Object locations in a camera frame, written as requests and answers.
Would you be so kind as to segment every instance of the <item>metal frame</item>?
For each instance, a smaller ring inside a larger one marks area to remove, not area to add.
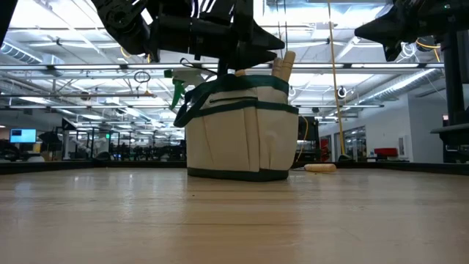
[[[0,43],[3,43],[5,39],[17,3],[18,0],[1,0],[0,2]]]

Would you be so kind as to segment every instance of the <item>blue screen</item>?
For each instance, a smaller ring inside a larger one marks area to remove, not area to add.
[[[10,143],[36,143],[35,129],[12,129]]]

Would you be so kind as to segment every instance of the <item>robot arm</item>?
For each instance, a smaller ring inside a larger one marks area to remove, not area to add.
[[[357,37],[383,44],[388,62],[402,51],[401,43],[419,37],[469,29],[465,0],[394,0],[389,12],[355,30]]]
[[[197,0],[92,2],[106,30],[127,52],[149,54],[154,62],[160,61],[161,49],[193,54],[195,60],[209,56],[220,59],[223,74],[269,62],[276,58],[269,50],[284,48],[254,21],[253,0],[217,0],[209,12],[199,12]],[[141,16],[145,9],[151,24]]]

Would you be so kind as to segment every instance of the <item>cable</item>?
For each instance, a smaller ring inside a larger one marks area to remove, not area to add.
[[[345,155],[345,143],[344,143],[344,130],[342,129],[342,114],[339,107],[339,96],[337,95],[337,77],[336,77],[336,55],[334,54],[334,39],[332,34],[332,17],[330,14],[330,0],[328,0],[329,10],[329,35],[330,35],[330,51],[332,56],[332,73],[334,77],[334,95],[336,99],[337,117],[339,118],[339,132],[340,132],[340,147],[342,155]]]
[[[204,67],[200,67],[200,66],[195,66],[195,65],[193,65],[193,64],[192,64],[191,62],[189,62],[186,58],[182,58],[182,59],[179,61],[179,63],[180,63],[182,66],[184,66],[184,67],[191,67],[191,68],[193,68],[193,69],[205,70],[205,71],[207,71],[207,72],[209,72],[209,73],[215,74],[216,76],[218,75],[218,73],[215,72],[214,70],[209,70],[209,69],[204,68]]]
[[[440,61],[440,56],[438,56],[437,49],[434,48],[433,51],[435,52],[435,56],[437,57],[437,61],[438,61],[438,62],[441,62],[441,61]]]
[[[424,48],[440,48],[440,46],[432,46],[432,45],[422,44],[418,40],[416,41],[416,43],[419,44],[420,46],[424,47]]]
[[[127,55],[127,54],[124,52],[124,48],[123,48],[122,46],[120,47],[120,53],[122,53],[122,55],[123,55],[124,57],[126,57],[126,58],[132,57],[131,55]]]
[[[302,117],[302,118],[305,120],[305,122],[306,122],[305,137],[303,138],[303,141],[306,141],[306,137],[308,136],[309,124],[308,124],[308,120],[307,120],[304,116],[301,116],[301,117]],[[300,159],[301,153],[303,153],[303,144],[301,145],[300,153],[298,153],[298,157],[296,158],[296,162],[298,162],[298,160]]]

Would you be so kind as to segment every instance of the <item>black equipment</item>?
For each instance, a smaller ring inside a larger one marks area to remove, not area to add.
[[[419,37],[469,29],[469,1],[393,0],[389,12],[355,30],[357,37],[383,44],[386,60],[394,61],[401,43]]]
[[[106,30],[128,53],[149,54],[154,62],[160,61],[160,49],[193,54],[195,60],[209,56],[220,59],[218,74],[224,74],[269,62],[276,54],[268,50],[285,46],[256,24],[253,0],[210,0],[209,12],[197,0],[92,2]],[[145,10],[151,24],[141,15]]]
[[[441,43],[449,126],[432,133],[439,133],[445,145],[469,144],[469,113],[462,91],[462,82],[468,80],[468,14],[466,0],[394,0],[387,14],[355,30],[356,36],[383,44],[389,62],[402,51],[401,42],[433,35]]]
[[[302,141],[303,149],[297,148],[295,161],[321,161],[319,123],[314,117],[298,117],[298,140]]]

